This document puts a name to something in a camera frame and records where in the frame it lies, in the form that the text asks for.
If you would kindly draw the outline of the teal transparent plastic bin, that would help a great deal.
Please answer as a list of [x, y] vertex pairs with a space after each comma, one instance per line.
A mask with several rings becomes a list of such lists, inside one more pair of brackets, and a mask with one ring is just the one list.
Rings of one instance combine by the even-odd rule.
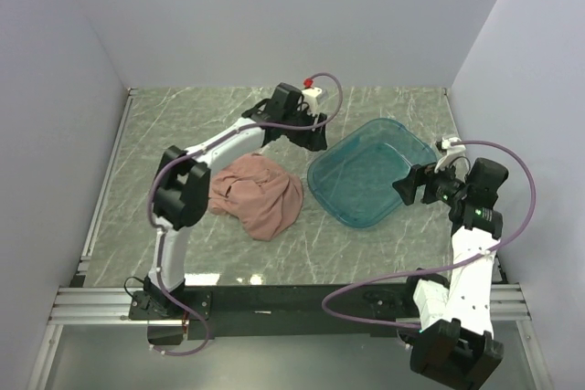
[[372, 227], [402, 205], [392, 184], [415, 164], [436, 161], [432, 148], [401, 123], [367, 122], [315, 159], [308, 187], [321, 207], [341, 224]]

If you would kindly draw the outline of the pink t shirt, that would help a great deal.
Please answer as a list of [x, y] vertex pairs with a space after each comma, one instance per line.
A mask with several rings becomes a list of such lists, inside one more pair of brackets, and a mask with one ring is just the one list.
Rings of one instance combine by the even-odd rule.
[[303, 206], [301, 179], [259, 153], [248, 153], [211, 180], [208, 212], [236, 217], [253, 239], [271, 241]]

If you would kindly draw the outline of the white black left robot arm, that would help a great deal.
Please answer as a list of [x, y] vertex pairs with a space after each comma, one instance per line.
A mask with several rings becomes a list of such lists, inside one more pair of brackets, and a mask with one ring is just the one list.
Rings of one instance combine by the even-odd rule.
[[186, 302], [186, 246], [192, 227], [207, 212], [212, 177], [282, 136], [308, 151], [325, 150], [327, 116], [318, 111], [325, 95], [310, 79], [302, 90], [281, 83], [223, 132], [187, 149], [173, 145], [165, 150], [147, 202], [156, 241], [153, 265], [143, 281], [158, 316], [173, 318]]

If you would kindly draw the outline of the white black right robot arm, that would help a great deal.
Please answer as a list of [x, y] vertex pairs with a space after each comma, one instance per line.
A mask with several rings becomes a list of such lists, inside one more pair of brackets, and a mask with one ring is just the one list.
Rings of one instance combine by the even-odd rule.
[[407, 206], [422, 187], [422, 203], [441, 201], [449, 207], [451, 276], [410, 276], [411, 287], [400, 297], [405, 312], [420, 316], [411, 370], [451, 389], [480, 388], [503, 360], [504, 346], [495, 340], [491, 322], [491, 248], [502, 236], [503, 218], [494, 206], [507, 177], [503, 165], [480, 158], [463, 180], [454, 167], [437, 171], [429, 163], [413, 165], [392, 185]]

